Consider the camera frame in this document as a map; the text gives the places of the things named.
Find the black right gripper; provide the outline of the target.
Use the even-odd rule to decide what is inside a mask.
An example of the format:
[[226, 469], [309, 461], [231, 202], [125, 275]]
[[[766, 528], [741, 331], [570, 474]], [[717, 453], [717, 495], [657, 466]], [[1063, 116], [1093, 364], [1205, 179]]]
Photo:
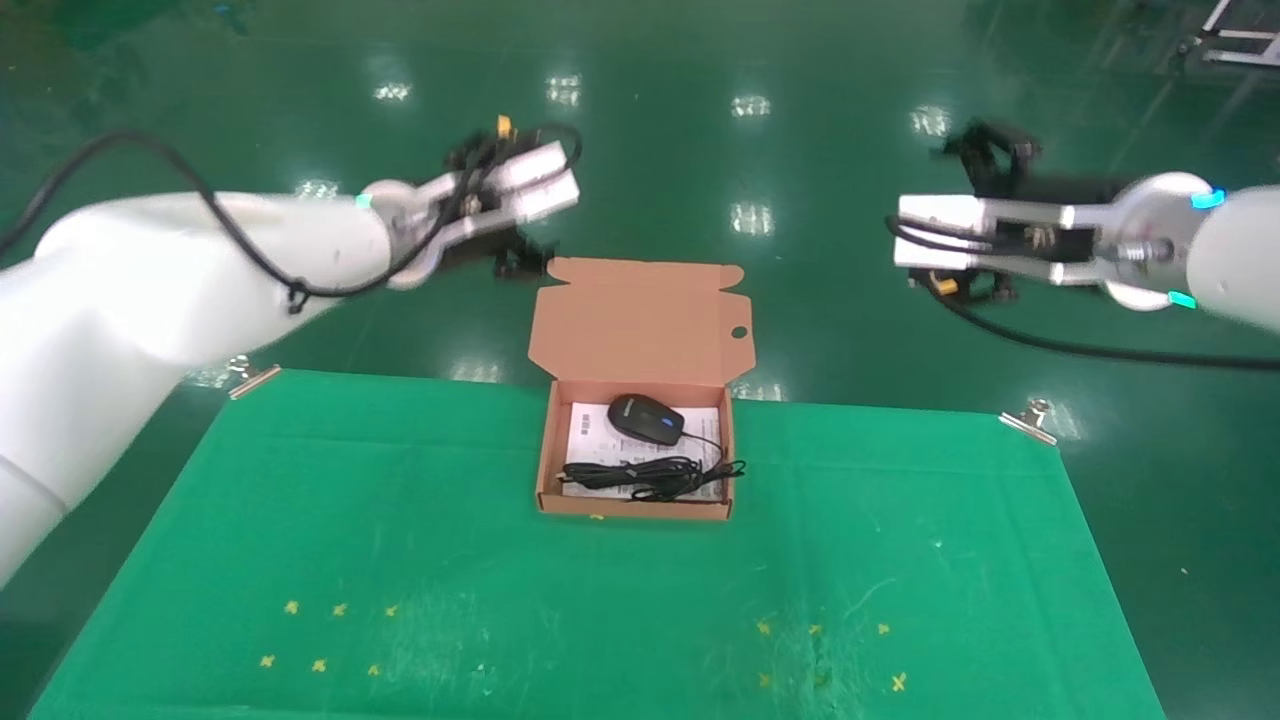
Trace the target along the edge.
[[[997, 120], [973, 120], [948, 135], [942, 156], [956, 158], [982, 199], [1052, 205], [1108, 205], [1137, 182], [1134, 176], [1028, 174], [1042, 145], [1029, 132]], [[1009, 273], [982, 269], [908, 272], [908, 282], [956, 304], [1010, 304], [1018, 299]]]

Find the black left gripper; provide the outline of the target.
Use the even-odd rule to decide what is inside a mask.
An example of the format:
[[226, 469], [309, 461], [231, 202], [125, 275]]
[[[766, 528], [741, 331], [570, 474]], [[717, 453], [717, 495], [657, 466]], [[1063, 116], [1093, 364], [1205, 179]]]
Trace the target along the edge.
[[[518, 129], [476, 131], [445, 155], [445, 170], [486, 176], [520, 150]], [[440, 269], [474, 263], [493, 263], [500, 281], [536, 281], [547, 275], [556, 259], [556, 246], [538, 243], [525, 234], [506, 234], [506, 228], [477, 231], [442, 251]]]

